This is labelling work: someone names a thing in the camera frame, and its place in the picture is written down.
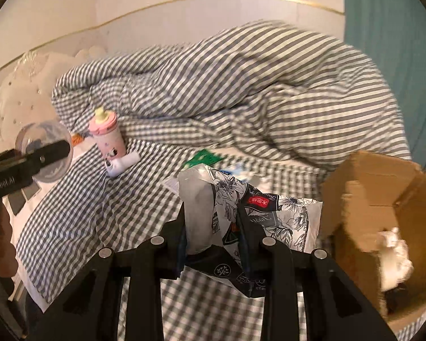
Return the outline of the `clear tape roll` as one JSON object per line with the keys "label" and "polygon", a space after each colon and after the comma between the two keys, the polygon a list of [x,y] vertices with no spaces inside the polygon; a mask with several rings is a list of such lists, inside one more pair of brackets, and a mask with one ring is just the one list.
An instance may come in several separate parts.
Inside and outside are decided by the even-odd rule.
{"label": "clear tape roll", "polygon": [[55,182],[67,172],[72,162],[74,147],[66,127],[57,120],[34,122],[18,133],[16,149],[34,157],[37,162],[37,181]]}

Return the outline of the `floral black white pouch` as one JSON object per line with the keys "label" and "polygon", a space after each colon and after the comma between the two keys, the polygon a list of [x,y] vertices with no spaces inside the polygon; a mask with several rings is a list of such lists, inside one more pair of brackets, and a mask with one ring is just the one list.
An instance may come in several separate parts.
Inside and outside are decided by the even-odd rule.
{"label": "floral black white pouch", "polygon": [[186,265],[249,298],[265,294],[268,266],[258,253],[265,237],[302,253],[316,247],[322,208],[317,200],[262,192],[236,173],[205,164],[177,178]]}

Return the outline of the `smartphone with gold edge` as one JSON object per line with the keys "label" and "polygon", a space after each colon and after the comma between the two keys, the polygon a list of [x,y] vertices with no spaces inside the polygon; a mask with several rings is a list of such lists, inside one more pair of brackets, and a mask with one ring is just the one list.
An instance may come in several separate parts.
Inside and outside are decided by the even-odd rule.
{"label": "smartphone with gold edge", "polygon": [[24,207],[26,203],[26,199],[21,189],[9,194],[7,196],[7,199],[14,216],[16,216],[22,210],[22,208]]}

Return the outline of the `orange snack packet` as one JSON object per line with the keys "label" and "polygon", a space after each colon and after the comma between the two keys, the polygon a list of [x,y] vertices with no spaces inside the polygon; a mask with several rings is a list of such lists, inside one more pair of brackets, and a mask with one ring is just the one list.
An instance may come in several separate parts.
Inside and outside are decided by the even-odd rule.
{"label": "orange snack packet", "polygon": [[78,133],[75,133],[71,136],[71,142],[73,147],[80,145],[84,141],[84,137]]}

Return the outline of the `beige tufted headboard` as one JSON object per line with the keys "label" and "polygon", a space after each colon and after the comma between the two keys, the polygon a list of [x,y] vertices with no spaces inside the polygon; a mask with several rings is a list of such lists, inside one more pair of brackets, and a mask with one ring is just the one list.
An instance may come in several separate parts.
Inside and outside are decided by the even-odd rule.
{"label": "beige tufted headboard", "polygon": [[97,45],[74,56],[59,52],[24,54],[0,83],[0,152],[14,147],[17,134],[26,125],[57,118],[51,94],[65,72],[105,55]]}

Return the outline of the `pink bottle yellow cap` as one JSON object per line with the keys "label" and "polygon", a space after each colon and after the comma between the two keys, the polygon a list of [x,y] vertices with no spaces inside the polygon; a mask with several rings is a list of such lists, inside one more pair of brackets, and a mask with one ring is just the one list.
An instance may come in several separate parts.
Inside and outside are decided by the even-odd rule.
{"label": "pink bottle yellow cap", "polygon": [[105,110],[103,107],[95,109],[94,117],[88,124],[88,131],[104,159],[113,160],[126,155],[126,146],[115,112]]}

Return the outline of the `white plush toy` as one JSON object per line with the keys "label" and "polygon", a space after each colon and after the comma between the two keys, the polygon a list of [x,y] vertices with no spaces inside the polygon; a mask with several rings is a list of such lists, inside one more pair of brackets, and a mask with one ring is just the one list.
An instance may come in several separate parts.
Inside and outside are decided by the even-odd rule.
{"label": "white plush toy", "polygon": [[382,292],[387,292],[410,278],[413,264],[398,227],[379,232],[379,237],[380,287]]}

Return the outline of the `cardboard box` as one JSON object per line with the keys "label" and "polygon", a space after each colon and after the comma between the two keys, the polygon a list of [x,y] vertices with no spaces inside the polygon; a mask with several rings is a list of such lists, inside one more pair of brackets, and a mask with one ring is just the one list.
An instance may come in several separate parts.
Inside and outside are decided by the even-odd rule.
{"label": "cardboard box", "polygon": [[323,183],[320,235],[394,333],[411,337],[426,312],[426,171],[359,151]]}

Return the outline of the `green sachet packet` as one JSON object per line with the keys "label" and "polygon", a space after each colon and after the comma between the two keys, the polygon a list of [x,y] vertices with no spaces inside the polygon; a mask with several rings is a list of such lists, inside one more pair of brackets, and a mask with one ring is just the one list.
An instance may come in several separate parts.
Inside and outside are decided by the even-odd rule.
{"label": "green sachet packet", "polygon": [[210,152],[207,149],[202,149],[196,152],[195,155],[184,164],[183,168],[189,169],[200,164],[212,166],[220,161],[222,161],[222,157],[220,157],[220,155]]}

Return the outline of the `blue tissue pack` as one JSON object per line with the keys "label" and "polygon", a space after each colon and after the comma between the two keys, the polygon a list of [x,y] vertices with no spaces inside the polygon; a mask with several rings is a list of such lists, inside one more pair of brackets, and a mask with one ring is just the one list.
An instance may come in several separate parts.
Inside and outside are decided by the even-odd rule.
{"label": "blue tissue pack", "polygon": [[243,182],[249,181],[253,176],[253,173],[249,171],[242,163],[227,166],[220,169],[220,171],[226,175],[234,176],[236,179],[239,179]]}

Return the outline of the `grey checked duvet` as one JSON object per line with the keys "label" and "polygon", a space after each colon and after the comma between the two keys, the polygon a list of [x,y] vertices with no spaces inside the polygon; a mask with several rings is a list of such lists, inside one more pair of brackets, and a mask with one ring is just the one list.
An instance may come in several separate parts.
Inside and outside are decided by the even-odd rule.
{"label": "grey checked duvet", "polygon": [[150,142],[324,169],[359,150],[411,157],[396,98],[370,57],[284,22],[78,65],[57,80],[51,101],[72,132],[104,107],[125,137]]}

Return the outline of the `teal curtain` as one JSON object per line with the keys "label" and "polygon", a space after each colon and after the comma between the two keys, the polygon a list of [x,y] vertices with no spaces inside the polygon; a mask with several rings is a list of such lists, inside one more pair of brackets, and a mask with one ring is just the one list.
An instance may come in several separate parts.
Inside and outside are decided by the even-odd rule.
{"label": "teal curtain", "polygon": [[426,168],[426,9],[420,0],[345,0],[345,41],[370,56],[401,108],[412,158]]}

